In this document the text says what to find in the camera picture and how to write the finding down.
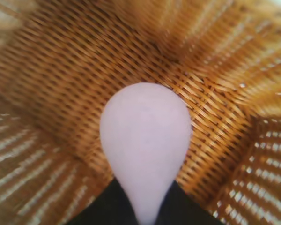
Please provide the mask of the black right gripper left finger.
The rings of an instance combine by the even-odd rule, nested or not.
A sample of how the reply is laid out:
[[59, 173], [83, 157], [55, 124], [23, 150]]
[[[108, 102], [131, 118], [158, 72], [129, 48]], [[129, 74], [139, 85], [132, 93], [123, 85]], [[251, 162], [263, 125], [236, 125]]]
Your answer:
[[122, 187], [113, 179], [106, 189], [82, 212], [73, 225], [136, 225], [138, 222]]

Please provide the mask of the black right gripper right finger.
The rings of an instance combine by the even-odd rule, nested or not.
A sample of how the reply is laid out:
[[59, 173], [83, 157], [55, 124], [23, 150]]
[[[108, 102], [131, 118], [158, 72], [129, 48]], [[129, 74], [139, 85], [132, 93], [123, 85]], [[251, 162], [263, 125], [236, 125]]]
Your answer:
[[174, 181], [162, 203], [157, 225], [222, 225], [208, 211], [194, 202]]

